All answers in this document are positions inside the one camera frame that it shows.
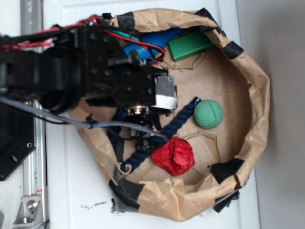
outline metal bracket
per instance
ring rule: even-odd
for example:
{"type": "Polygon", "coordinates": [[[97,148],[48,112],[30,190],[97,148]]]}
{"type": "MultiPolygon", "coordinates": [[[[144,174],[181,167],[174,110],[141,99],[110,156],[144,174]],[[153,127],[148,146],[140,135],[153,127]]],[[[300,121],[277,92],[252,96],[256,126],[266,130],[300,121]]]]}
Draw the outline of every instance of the metal bracket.
{"type": "MultiPolygon", "coordinates": [[[[42,2],[20,0],[22,35],[42,30],[42,2]]],[[[34,105],[41,109],[37,102],[34,105]]],[[[49,222],[45,122],[38,118],[34,120],[36,149],[23,162],[24,197],[13,228],[42,229],[47,228],[49,222]]]]}
{"type": "Polygon", "coordinates": [[[33,228],[43,225],[43,209],[40,196],[29,196],[21,198],[21,206],[13,223],[13,228],[33,228]]]}

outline brown paper bag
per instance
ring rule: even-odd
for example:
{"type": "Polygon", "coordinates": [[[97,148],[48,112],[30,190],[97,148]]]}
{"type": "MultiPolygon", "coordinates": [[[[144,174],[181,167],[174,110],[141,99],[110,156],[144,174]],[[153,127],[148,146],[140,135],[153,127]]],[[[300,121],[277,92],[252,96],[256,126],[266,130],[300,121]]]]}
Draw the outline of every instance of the brown paper bag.
{"type": "MultiPolygon", "coordinates": [[[[140,10],[114,17],[115,26],[139,32],[173,27],[200,30],[216,45],[204,53],[175,63],[170,52],[161,66],[170,68],[178,86],[178,113],[195,96],[213,99],[224,109],[224,120],[214,129],[199,127],[190,118],[178,131],[193,147],[195,165],[182,176],[172,177],[147,158],[133,173],[120,172],[113,147],[104,129],[81,129],[80,136],[93,154],[121,210],[153,214],[176,221],[189,219],[207,208],[222,209],[243,187],[267,142],[270,82],[258,64],[230,41],[202,9],[197,14],[168,9],[140,10]]],[[[111,120],[114,109],[80,103],[72,118],[93,114],[111,120]]],[[[161,117],[162,126],[173,117],[161,117]]],[[[135,151],[125,144],[124,160],[135,151]]]]}

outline red plush toy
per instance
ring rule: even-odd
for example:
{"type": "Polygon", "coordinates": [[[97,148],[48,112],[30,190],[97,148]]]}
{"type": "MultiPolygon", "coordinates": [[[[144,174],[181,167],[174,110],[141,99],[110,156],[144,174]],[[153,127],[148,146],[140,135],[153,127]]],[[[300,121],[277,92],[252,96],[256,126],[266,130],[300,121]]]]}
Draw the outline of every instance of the red plush toy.
{"type": "Polygon", "coordinates": [[[152,153],[152,161],[173,176],[182,175],[195,165],[191,145],[177,136],[152,153]]]}

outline green rubber ball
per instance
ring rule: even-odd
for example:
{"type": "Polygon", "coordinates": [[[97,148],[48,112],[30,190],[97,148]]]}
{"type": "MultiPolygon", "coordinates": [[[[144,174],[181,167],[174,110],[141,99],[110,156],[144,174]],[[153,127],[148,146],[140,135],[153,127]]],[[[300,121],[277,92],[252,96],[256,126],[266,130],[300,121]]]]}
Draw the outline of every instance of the green rubber ball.
{"type": "Polygon", "coordinates": [[[199,126],[205,129],[217,127],[223,118],[223,108],[215,100],[203,100],[195,107],[194,119],[199,126]]]}

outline hole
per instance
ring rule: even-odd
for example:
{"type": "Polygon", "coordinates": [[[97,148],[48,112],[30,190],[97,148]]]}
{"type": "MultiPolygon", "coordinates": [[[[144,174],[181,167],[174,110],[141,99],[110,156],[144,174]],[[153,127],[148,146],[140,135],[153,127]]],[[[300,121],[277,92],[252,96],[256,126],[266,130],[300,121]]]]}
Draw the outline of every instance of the hole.
{"type": "Polygon", "coordinates": [[[11,155],[11,156],[10,156],[10,160],[11,160],[12,162],[18,162],[18,159],[17,159],[14,155],[11,155]]]}

